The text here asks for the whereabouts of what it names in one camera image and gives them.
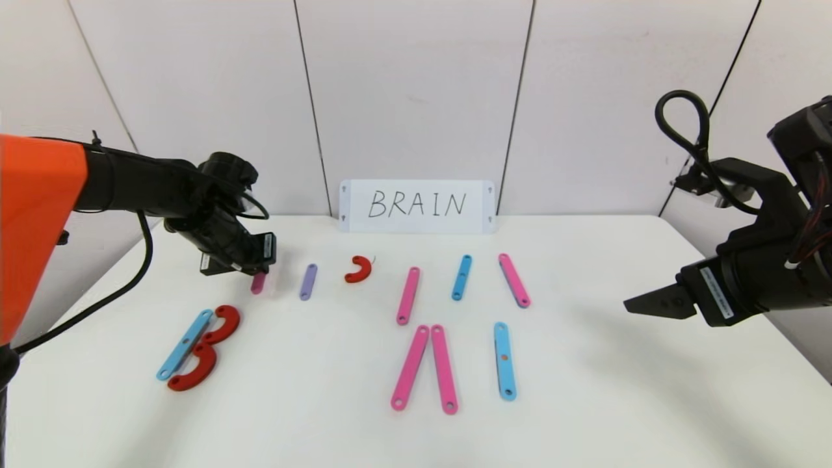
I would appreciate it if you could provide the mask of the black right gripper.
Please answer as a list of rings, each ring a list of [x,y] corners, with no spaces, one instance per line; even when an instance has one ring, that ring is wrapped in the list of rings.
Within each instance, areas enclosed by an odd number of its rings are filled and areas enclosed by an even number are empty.
[[[624,300],[632,314],[684,320],[699,313],[711,327],[734,326],[803,299],[803,266],[788,260],[784,237],[731,236],[713,257],[683,267],[677,283]]]

